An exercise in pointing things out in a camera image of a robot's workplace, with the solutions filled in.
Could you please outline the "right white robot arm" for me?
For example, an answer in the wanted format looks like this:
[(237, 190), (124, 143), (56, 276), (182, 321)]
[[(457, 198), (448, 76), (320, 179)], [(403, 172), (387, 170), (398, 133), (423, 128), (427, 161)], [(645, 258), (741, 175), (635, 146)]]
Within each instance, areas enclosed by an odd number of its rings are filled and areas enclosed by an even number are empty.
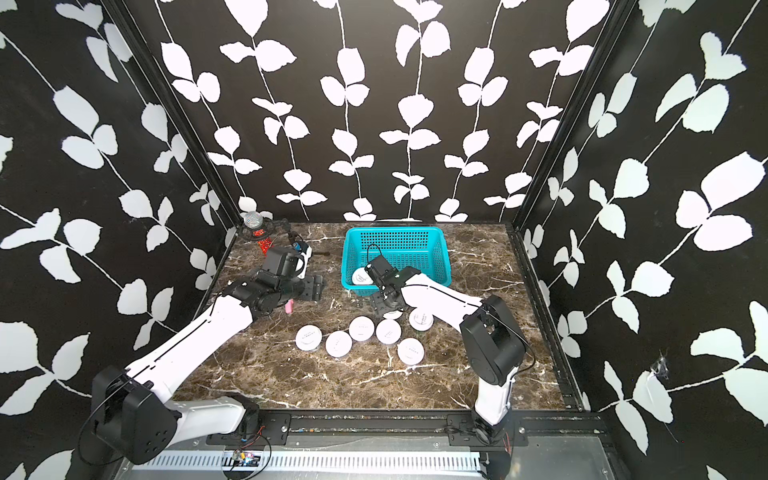
[(475, 423), (494, 429), (509, 412), (512, 386), (529, 342), (511, 310), (496, 295), (473, 297), (441, 285), (414, 267), (400, 270), (382, 255), (365, 266), (378, 288), (376, 307), (394, 311), (421, 309), (460, 332), (468, 363), (479, 378)]

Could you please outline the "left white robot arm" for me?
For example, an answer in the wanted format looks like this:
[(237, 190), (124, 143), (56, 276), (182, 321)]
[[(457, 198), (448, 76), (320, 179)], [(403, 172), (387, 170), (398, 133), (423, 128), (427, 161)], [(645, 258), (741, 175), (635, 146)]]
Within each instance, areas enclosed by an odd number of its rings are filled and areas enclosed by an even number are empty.
[(321, 298), (323, 277), (306, 272), (311, 256), (304, 241), (270, 248), (261, 269), (232, 281), (164, 344), (124, 368), (105, 368), (93, 380), (84, 431), (133, 464), (144, 464), (185, 440), (237, 431), (249, 408), (246, 401), (172, 398), (206, 359), (255, 320), (292, 300)]

